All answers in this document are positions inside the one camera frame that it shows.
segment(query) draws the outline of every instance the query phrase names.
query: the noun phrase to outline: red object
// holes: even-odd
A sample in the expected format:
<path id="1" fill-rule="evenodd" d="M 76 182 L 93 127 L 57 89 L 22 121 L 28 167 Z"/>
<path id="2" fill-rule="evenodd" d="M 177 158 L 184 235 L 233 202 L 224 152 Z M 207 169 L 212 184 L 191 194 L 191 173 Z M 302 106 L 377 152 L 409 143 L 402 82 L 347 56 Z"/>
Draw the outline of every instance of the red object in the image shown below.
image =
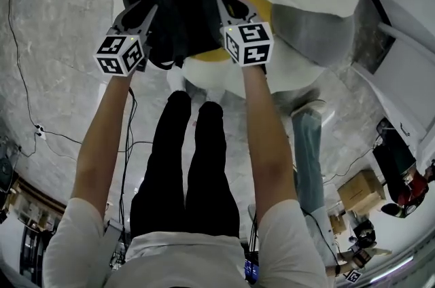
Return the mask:
<path id="1" fill-rule="evenodd" d="M 408 204 L 410 201 L 422 195 L 427 186 L 428 181 L 426 181 L 422 175 L 416 172 L 414 174 L 413 180 L 408 184 L 409 190 L 406 190 L 399 196 L 398 204 L 400 206 L 406 206 L 406 204 Z"/>

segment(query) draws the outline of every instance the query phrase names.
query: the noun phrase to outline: white cabinet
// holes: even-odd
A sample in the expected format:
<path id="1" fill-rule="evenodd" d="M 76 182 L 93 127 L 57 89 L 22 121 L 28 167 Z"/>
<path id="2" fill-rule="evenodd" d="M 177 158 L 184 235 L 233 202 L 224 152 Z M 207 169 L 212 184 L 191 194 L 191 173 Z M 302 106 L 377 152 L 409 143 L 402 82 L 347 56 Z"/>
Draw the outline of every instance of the white cabinet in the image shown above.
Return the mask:
<path id="1" fill-rule="evenodd" d="M 390 26 L 380 28 L 396 40 L 375 74 L 359 64 L 353 68 L 424 169 L 435 156 L 435 54 Z"/>

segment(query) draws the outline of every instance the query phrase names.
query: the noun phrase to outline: cardboard box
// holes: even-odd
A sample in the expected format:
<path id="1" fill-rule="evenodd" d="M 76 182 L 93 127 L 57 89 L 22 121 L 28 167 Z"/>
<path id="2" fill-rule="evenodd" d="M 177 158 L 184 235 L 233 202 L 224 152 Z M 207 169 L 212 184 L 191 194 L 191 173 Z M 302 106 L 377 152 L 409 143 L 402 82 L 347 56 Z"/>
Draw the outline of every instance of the cardboard box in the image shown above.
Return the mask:
<path id="1" fill-rule="evenodd" d="M 342 215 L 330 215 L 329 220 L 331 222 L 332 232 L 334 232 L 334 235 L 338 235 L 346 231 L 347 228 Z"/>
<path id="2" fill-rule="evenodd" d="M 373 170 L 362 170 L 354 178 L 338 189 L 346 211 L 358 215 L 368 214 L 385 200 L 381 182 Z"/>

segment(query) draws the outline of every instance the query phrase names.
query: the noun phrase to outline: gray marble floor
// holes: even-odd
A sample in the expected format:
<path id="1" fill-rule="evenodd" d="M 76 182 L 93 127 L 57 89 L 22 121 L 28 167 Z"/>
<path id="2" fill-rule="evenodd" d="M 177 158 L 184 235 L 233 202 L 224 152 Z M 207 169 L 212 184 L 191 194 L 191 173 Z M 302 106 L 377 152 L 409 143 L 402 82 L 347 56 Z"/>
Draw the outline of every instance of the gray marble floor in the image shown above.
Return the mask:
<path id="1" fill-rule="evenodd" d="M 92 59 L 95 43 L 111 25 L 111 0 L 12 0 L 13 25 L 18 38 L 22 72 L 29 88 L 32 118 L 46 130 L 81 141 L 94 115 L 99 96 L 108 78 Z M 327 116 L 334 112 L 323 132 L 321 167 L 330 179 L 344 175 L 349 165 L 365 153 L 376 138 L 375 126 L 383 117 L 371 89 L 349 67 L 358 55 L 370 55 L 375 42 L 373 31 L 379 18 L 370 2 L 362 0 L 357 10 L 358 36 L 353 52 L 341 64 L 324 71 L 309 88 L 276 94 L 283 121 L 292 139 L 289 110 L 294 99 L 318 88 L 329 104 Z M 29 154 L 33 150 L 33 126 L 29 121 L 26 94 L 16 65 L 16 51 L 7 25 L 7 0 L 0 0 L 0 116 L 12 137 Z M 165 74 L 150 68 L 133 78 L 138 101 L 133 121 L 135 140 L 152 140 L 158 118 L 169 95 Z M 204 93 L 194 95 L 192 118 L 183 149 L 183 169 L 188 171 L 194 152 L 194 121 L 204 101 Z M 222 106 L 227 148 L 226 174 L 241 212 L 242 235 L 249 231 L 247 205 L 254 200 L 254 187 L 247 151 L 244 100 L 227 93 Z M 128 100 L 125 117 L 130 111 Z M 20 174 L 51 197 L 66 202 L 73 187 L 75 159 L 80 146 L 67 139 L 47 134 L 37 140 L 37 152 L 21 157 Z M 126 213 L 141 183 L 151 151 L 148 144 L 135 146 L 126 176 L 124 202 Z M 109 215 L 118 214 L 118 199 L 123 168 L 119 154 L 109 200 Z M 342 184 L 361 167 L 373 165 L 371 154 L 358 160 L 344 177 L 330 183 Z"/>

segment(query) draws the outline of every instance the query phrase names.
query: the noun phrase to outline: yellow fabric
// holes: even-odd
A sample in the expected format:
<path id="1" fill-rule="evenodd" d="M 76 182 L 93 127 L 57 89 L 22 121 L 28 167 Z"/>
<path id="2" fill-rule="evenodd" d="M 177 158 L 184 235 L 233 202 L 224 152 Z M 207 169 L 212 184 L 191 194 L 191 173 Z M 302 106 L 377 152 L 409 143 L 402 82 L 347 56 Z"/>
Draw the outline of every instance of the yellow fabric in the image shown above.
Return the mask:
<path id="1" fill-rule="evenodd" d="M 263 21 L 267 21 L 271 23 L 271 10 L 272 3 L 268 0 L 248 0 L 255 5 L 258 10 L 258 15 L 260 15 Z M 205 61 L 205 62 L 221 62 L 228 60 L 230 55 L 225 51 L 224 48 L 212 50 L 209 52 L 203 52 L 202 54 L 198 54 L 192 56 L 193 58 Z"/>

